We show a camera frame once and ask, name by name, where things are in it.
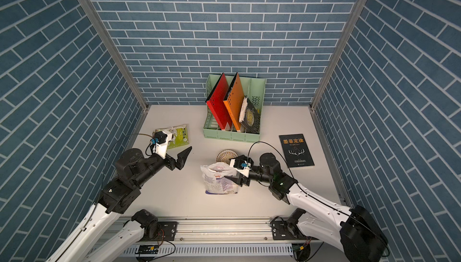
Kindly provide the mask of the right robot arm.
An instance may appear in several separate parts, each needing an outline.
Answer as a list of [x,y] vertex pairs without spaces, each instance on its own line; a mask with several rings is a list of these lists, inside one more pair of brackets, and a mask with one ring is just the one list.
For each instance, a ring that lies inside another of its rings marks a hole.
[[351,262],[378,262],[390,252],[388,239],[366,208],[342,206],[308,190],[281,169],[272,153],[261,155],[258,166],[244,155],[231,159],[230,166],[237,171],[229,177],[233,183],[265,182],[276,199],[296,208],[286,220],[296,239],[319,239],[341,250]]

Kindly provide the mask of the white oats bag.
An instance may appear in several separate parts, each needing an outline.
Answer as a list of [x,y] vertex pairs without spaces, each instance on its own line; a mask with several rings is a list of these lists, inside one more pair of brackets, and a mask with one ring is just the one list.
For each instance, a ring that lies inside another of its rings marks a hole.
[[202,178],[206,194],[237,194],[238,185],[227,178],[235,176],[237,170],[225,162],[216,162],[209,166],[201,166]]

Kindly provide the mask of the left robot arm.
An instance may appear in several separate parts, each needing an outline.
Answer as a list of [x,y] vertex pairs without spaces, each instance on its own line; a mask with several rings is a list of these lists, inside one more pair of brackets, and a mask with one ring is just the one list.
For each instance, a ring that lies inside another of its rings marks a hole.
[[79,225],[49,257],[50,262],[112,261],[124,250],[147,235],[157,236],[157,217],[149,211],[138,211],[116,236],[95,252],[91,252],[106,230],[126,212],[140,196],[141,189],[161,169],[185,166],[192,148],[181,151],[176,158],[152,154],[145,157],[140,149],[126,150],[115,163],[117,175],[101,190]]

